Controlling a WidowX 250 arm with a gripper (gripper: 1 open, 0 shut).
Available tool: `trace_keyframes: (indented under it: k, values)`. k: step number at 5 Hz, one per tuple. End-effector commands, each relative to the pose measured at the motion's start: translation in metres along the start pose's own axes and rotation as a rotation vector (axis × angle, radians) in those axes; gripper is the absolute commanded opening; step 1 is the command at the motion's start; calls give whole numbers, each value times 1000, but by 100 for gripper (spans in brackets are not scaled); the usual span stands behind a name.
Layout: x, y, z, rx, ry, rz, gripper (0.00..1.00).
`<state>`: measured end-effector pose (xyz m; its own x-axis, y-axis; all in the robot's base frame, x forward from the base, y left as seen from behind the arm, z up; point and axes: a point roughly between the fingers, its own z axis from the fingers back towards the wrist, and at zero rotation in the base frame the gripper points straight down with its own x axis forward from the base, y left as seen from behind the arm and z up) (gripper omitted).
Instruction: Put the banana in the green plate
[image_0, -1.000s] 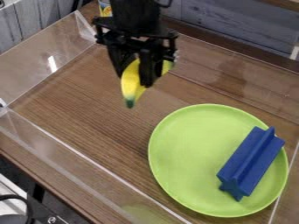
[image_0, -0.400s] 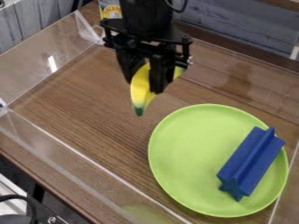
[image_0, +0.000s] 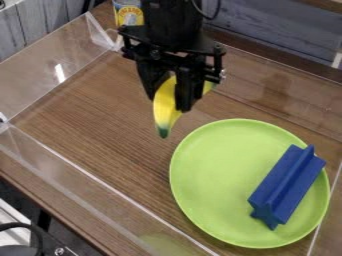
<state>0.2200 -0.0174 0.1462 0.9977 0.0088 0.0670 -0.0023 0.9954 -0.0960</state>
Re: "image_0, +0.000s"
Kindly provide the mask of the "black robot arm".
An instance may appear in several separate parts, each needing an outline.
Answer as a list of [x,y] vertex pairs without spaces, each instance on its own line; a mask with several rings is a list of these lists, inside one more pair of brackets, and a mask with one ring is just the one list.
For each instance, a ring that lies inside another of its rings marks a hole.
[[223,45],[202,31],[208,18],[202,0],[142,0],[144,23],[123,25],[123,57],[136,63],[147,96],[154,99],[166,80],[175,79],[176,109],[191,110],[204,83],[223,79]]

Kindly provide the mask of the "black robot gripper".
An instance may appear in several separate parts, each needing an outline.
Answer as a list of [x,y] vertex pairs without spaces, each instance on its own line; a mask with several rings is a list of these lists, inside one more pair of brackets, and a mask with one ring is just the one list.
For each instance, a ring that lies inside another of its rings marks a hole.
[[136,70],[148,99],[152,100],[162,84],[176,73],[176,109],[188,112],[202,98],[204,80],[223,79],[224,46],[203,32],[184,41],[155,42],[144,26],[119,28],[123,37],[123,57],[136,63]]

